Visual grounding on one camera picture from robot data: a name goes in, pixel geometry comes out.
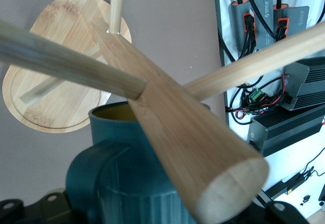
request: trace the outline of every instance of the wooden cutting board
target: wooden cutting board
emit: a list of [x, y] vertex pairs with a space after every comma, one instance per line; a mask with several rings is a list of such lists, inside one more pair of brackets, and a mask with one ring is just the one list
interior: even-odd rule
[[[55, 0], [41, 12], [30, 32], [106, 63], [87, 26], [96, 18], [110, 22], [110, 5], [103, 0]], [[123, 19], [121, 35], [131, 42]], [[9, 111], [26, 126], [67, 133], [88, 125], [88, 111], [104, 105], [110, 93], [10, 66], [3, 96]]]

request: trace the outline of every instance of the metal enclosure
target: metal enclosure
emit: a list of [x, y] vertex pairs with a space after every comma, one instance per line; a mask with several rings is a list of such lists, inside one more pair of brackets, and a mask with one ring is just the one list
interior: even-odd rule
[[277, 107], [254, 117], [247, 141], [263, 156], [268, 156], [318, 133], [324, 115], [325, 104], [291, 112]]
[[325, 57], [304, 59], [285, 69], [286, 97], [280, 105], [287, 110], [325, 103]]

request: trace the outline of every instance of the green terminal block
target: green terminal block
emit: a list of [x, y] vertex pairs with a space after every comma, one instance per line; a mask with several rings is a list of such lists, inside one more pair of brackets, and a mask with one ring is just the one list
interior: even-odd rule
[[262, 90], [260, 90], [259, 88], [257, 88], [250, 96], [249, 98], [252, 100], [252, 101], [257, 101], [257, 99], [263, 95], [264, 93], [262, 92]]

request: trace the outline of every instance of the electronic device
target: electronic device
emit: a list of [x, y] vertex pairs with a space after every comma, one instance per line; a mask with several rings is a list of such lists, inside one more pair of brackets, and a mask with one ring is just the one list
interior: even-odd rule
[[[272, 11], [272, 3], [273, 0], [255, 0], [255, 3], [260, 10], [260, 12], [264, 15], [265, 22], [268, 26], [273, 26], [273, 11]], [[245, 15], [249, 15], [252, 11], [250, 2], [248, 0], [243, 0], [242, 4], [238, 4], [237, 1], [232, 2], [231, 4], [232, 11], [232, 27], [234, 36], [236, 39], [237, 50], [241, 51], [244, 42], [245, 42], [245, 23], [244, 17]], [[255, 28], [255, 37], [256, 37], [256, 47], [255, 49], [262, 49], [274, 43], [274, 40], [268, 32], [263, 27], [262, 23], [258, 18], [254, 17], [254, 28]]]
[[280, 106], [296, 110], [325, 103], [325, 57], [294, 62], [284, 72], [286, 88]]
[[247, 141], [263, 156], [268, 156], [320, 131], [325, 104], [288, 111], [273, 111], [252, 119]]
[[282, 194], [289, 195], [293, 190], [295, 190], [297, 187], [299, 187], [301, 184], [303, 184], [306, 180], [306, 177], [301, 174], [297, 173], [295, 176], [293, 176], [290, 180], [287, 182], [279, 181], [275, 185], [273, 185], [271, 188], [266, 190], [266, 194], [272, 199], [275, 200], [277, 197], [279, 197]]
[[274, 33], [283, 30], [284, 37], [292, 36], [306, 29], [309, 7], [289, 7], [282, 4], [281, 9], [273, 10]]

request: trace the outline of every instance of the white pegboard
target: white pegboard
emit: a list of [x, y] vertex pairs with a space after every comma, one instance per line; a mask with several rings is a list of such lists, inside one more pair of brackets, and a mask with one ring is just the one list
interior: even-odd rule
[[[230, 4], [234, 0], [219, 0], [220, 2], [220, 20], [222, 27], [222, 36], [223, 39], [229, 48], [230, 52], [233, 54], [234, 58], [238, 58], [237, 48], [235, 37], [233, 36], [232, 27], [230, 24]], [[313, 26], [318, 20], [323, 5], [324, 0], [282, 0], [282, 3], [287, 3], [289, 6], [309, 6], [309, 16], [307, 21], [307, 27]], [[314, 56], [325, 55], [325, 52], [319, 52]], [[228, 65], [230, 60], [227, 55], [224, 54], [225, 64]], [[275, 77], [278, 77], [281, 74], [282, 70], [273, 71], [269, 74], [266, 74], [263, 80], [260, 82], [260, 85], [272, 80]], [[274, 83], [265, 89], [266, 93], [273, 95], [277, 83]], [[235, 89], [230, 89], [227, 92], [228, 104], [232, 98]], [[241, 122], [249, 121], [249, 116], [246, 116]], [[230, 128], [239, 135], [242, 139], [246, 140], [249, 126], [248, 125], [238, 125], [236, 124], [231, 116], [229, 115], [229, 126]], [[305, 140], [302, 140], [294, 145], [291, 145], [273, 155], [270, 155], [266, 158], [267, 162], [270, 165], [270, 174], [267, 182], [265, 183], [263, 189], [267, 190], [272, 185], [281, 180], [288, 180], [289, 177], [292, 177], [295, 173], [301, 171], [304, 166], [313, 159], [322, 148], [325, 147], [325, 128], [322, 128], [318, 134], [315, 134]], [[310, 166], [315, 166], [315, 169], [322, 173], [325, 171], [325, 152], [320, 155], [317, 160], [315, 160]], [[293, 206], [295, 206], [305, 218], [308, 218], [314, 212], [320, 209], [318, 197], [325, 184], [325, 175], [317, 177], [314, 174], [303, 183], [300, 187], [294, 190], [290, 195], [281, 195], [277, 198], [279, 201], [285, 201]], [[303, 206], [302, 203], [303, 197], [305, 195], [310, 195], [310, 200], [305, 203]]]

